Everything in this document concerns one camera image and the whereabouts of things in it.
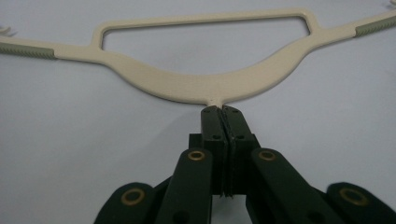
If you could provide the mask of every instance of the cream plastic frame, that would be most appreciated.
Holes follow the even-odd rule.
[[[207,76],[192,76],[163,71],[117,52],[103,50],[104,34],[110,30],[138,27],[193,24],[219,21],[247,21],[271,18],[300,17],[306,21],[309,35],[278,50],[275,54],[250,67]],[[304,8],[285,8],[251,12],[233,12],[170,18],[109,21],[93,32],[89,46],[73,46],[0,36],[0,52],[27,56],[48,54],[63,60],[103,64],[126,81],[163,99],[221,107],[231,101],[268,91],[285,79],[313,49],[351,37],[365,35],[396,24],[396,10],[371,18],[333,27],[321,28],[315,16]]]

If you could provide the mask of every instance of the white backdrop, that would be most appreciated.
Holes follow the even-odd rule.
[[[103,21],[279,7],[306,7],[323,27],[391,9],[369,0],[3,0],[0,25],[19,38],[87,45]],[[297,19],[231,22],[114,32],[105,49],[205,75],[304,35]],[[278,86],[229,105],[312,186],[354,183],[396,209],[395,36],[318,49]],[[173,173],[203,108],[148,95],[100,65],[0,55],[0,223],[93,223],[118,187]],[[249,223],[244,197],[215,197],[212,223]]]

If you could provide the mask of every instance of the brass grommet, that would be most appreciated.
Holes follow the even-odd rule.
[[[340,189],[340,195],[345,201],[349,203],[353,203],[357,206],[366,206],[369,203],[367,197],[355,189],[349,189],[349,188]]]
[[[136,196],[133,199],[130,199],[129,196],[131,196],[132,194],[136,194]],[[133,206],[141,203],[144,198],[145,191],[143,191],[142,189],[129,189],[122,194],[121,202],[125,205]]]
[[[205,153],[202,151],[192,151],[189,153],[189,159],[192,161],[201,161],[205,158]]]
[[[259,157],[265,161],[274,161],[276,159],[276,155],[270,151],[261,151]]]

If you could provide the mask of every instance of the clamp jaw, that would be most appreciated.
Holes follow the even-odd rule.
[[[241,111],[210,106],[202,132],[174,174],[153,188],[117,189],[95,224],[210,223],[213,195],[246,195],[253,223],[396,223],[396,213],[361,187],[337,183],[323,193],[311,187],[281,153],[260,147]]]

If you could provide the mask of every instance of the black clamp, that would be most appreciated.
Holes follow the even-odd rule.
[[[210,223],[213,195],[243,194],[255,224],[396,224],[396,213],[366,189],[311,187],[282,154],[260,147],[239,110],[210,106],[201,122],[202,132],[190,135],[171,177],[155,188],[117,189],[94,223]]]

